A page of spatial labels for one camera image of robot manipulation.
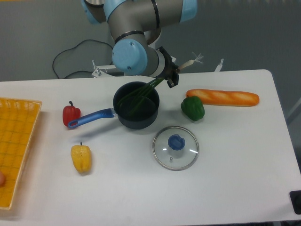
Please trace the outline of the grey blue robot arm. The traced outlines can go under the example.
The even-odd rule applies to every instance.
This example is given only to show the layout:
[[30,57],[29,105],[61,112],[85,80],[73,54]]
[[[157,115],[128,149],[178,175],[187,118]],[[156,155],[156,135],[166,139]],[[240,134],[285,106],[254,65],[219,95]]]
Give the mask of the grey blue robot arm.
[[169,87],[178,85],[179,67],[168,52],[150,47],[161,28],[193,19],[196,0],[83,0],[82,7],[91,23],[109,26],[114,47],[113,65],[126,76],[163,78]]

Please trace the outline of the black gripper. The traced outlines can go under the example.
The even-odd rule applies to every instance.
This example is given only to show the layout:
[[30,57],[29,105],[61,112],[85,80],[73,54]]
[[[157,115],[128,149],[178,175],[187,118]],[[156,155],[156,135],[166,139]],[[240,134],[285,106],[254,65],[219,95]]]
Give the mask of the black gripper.
[[177,66],[172,57],[168,54],[168,52],[163,48],[159,47],[158,51],[164,57],[164,68],[159,70],[159,75],[157,78],[165,78],[167,79],[167,84],[169,88],[173,88],[178,85],[179,83],[179,66]]

